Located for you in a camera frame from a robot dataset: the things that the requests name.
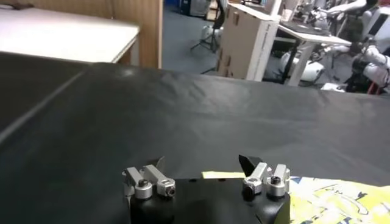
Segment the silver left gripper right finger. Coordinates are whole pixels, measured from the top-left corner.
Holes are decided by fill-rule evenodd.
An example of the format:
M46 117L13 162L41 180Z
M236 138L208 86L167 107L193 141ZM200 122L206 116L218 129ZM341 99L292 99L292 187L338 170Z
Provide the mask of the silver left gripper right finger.
M283 198L290 189L290 169L285 164L274 168L261 158L239 155L238 161L244 172L242 195L253 200L260 194L270 198Z

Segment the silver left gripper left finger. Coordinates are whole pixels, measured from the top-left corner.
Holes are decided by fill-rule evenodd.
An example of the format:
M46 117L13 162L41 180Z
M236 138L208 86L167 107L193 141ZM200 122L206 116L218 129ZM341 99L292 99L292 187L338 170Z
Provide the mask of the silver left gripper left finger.
M165 157L152 159L141 169L127 167L122 171L124 196L126 199L135 197L138 200L148 200L154 195L163 198L173 198L176 194L176 182L163 174Z

